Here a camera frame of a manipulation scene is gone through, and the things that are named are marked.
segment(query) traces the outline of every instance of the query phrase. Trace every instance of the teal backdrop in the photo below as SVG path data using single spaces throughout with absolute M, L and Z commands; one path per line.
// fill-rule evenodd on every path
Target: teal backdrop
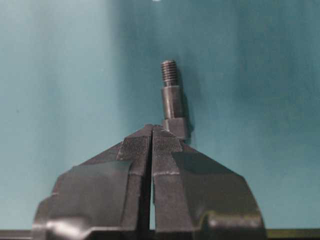
M 319 23 L 319 0 L 0 0 L 0 229 L 161 123 L 166 59 L 191 146 L 246 178 L 267 228 L 320 228 Z

